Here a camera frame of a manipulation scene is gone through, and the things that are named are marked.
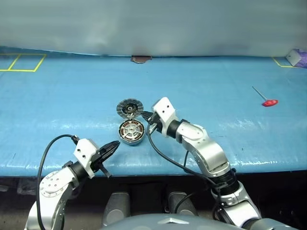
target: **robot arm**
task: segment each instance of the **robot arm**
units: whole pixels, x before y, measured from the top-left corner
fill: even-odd
[[[86,178],[92,179],[99,169],[107,177],[110,173],[102,162],[110,157],[120,142],[113,141],[98,148],[90,139],[80,139],[74,155],[77,162],[66,163],[59,171],[49,173],[40,183],[40,213],[46,230],[60,230],[64,224],[66,201],[74,189]],[[40,230],[37,218],[36,202],[33,204],[24,230]]]
[[[236,179],[224,151],[203,127],[186,120],[179,121],[166,97],[153,105],[153,113],[143,112],[142,116],[152,125],[151,132],[157,130],[164,137],[175,138],[181,143],[193,155],[202,174],[215,183],[211,193],[219,199],[219,220],[244,227],[250,221],[261,219],[243,184]]]

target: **gray wall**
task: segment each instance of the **gray wall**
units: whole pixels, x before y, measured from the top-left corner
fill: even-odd
[[[307,0],[0,0],[0,46],[285,56],[307,48]]]

